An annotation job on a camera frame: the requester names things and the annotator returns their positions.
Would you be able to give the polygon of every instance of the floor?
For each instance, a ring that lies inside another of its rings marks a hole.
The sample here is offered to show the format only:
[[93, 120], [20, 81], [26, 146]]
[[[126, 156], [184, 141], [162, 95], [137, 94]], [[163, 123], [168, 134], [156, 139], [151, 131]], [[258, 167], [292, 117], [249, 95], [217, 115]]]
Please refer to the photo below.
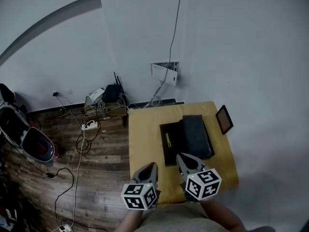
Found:
[[[71, 109], [81, 123], [81, 109]], [[75, 142], [81, 131], [76, 120], [69, 114], [60, 121], [56, 118], [59, 111], [42, 113], [35, 117], [42, 125], [41, 131], [54, 143], [65, 150], [60, 158], [41, 164], [28, 158], [43, 171], [56, 173], [58, 169], [69, 168], [76, 177], [80, 155], [76, 152]], [[6, 145], [3, 149], [5, 167], [11, 179], [19, 184], [19, 191], [40, 209], [42, 226], [48, 231], [58, 227], [55, 221], [55, 200], [59, 194], [72, 184], [71, 174], [63, 170], [51, 179], [36, 170], [13, 148]], [[113, 133], [99, 134], [93, 141], [88, 154], [83, 156], [79, 170], [76, 196], [76, 222], [89, 227], [113, 231], [120, 223], [127, 209], [120, 194], [129, 177], [128, 130], [125, 128]], [[72, 219], [74, 188], [59, 198], [56, 203], [58, 221]], [[88, 229], [75, 224], [74, 232], [102, 231]]]

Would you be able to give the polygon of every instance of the white device box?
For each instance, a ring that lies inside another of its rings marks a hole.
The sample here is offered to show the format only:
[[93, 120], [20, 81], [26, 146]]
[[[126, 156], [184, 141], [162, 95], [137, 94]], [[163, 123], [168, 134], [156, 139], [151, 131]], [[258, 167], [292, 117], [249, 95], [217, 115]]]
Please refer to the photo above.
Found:
[[121, 197], [129, 210], [148, 210], [157, 199], [152, 183], [125, 184]]
[[185, 190], [198, 200], [203, 200], [216, 195], [222, 179], [213, 169], [196, 174], [188, 174]]
[[105, 90], [99, 88], [98, 90], [94, 91], [90, 95], [90, 99], [92, 100], [92, 102], [98, 102], [102, 98], [104, 92], [105, 92]]
[[152, 63], [151, 64], [152, 77], [159, 79], [160, 81], [164, 81], [166, 75], [165, 82], [173, 86], [176, 86], [179, 62], [169, 63], [170, 65], [172, 65], [172, 68], [168, 69], [168, 73], [166, 73], [167, 68], [163, 66], [167, 64], [168, 63]]

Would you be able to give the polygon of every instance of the person's arm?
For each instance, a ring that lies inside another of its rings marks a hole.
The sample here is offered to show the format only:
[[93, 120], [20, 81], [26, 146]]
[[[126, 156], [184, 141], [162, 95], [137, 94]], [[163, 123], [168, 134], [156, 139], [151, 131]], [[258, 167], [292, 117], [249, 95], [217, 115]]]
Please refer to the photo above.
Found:
[[246, 232], [239, 217], [214, 199], [199, 202], [207, 216], [231, 232]]
[[115, 232], [133, 232], [140, 226], [143, 211], [128, 210]]

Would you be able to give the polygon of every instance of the person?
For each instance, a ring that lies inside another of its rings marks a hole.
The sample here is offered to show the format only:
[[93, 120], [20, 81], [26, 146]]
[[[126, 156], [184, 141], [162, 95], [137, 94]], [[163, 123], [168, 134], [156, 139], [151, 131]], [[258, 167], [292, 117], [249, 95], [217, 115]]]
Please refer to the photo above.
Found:
[[[246, 232], [231, 210], [215, 199], [158, 206], [143, 218], [143, 211], [129, 210], [115, 232]], [[252, 232], [274, 232], [261, 227]]]

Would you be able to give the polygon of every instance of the wooden table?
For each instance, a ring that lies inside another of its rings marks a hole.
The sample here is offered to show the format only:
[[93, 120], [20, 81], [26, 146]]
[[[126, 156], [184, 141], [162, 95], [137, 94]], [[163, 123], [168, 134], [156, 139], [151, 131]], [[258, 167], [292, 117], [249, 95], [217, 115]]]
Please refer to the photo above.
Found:
[[182, 177], [177, 166], [166, 167], [160, 133], [160, 124], [178, 122], [183, 115], [203, 115], [203, 120], [211, 139], [215, 155], [205, 160], [210, 168], [215, 168], [222, 178], [220, 191], [238, 185], [234, 158], [226, 135], [222, 135], [215, 114], [213, 102], [171, 105], [154, 108], [135, 109], [129, 115], [129, 155], [131, 177], [140, 167], [156, 162], [159, 168], [158, 190], [162, 191], [159, 203], [184, 201]]

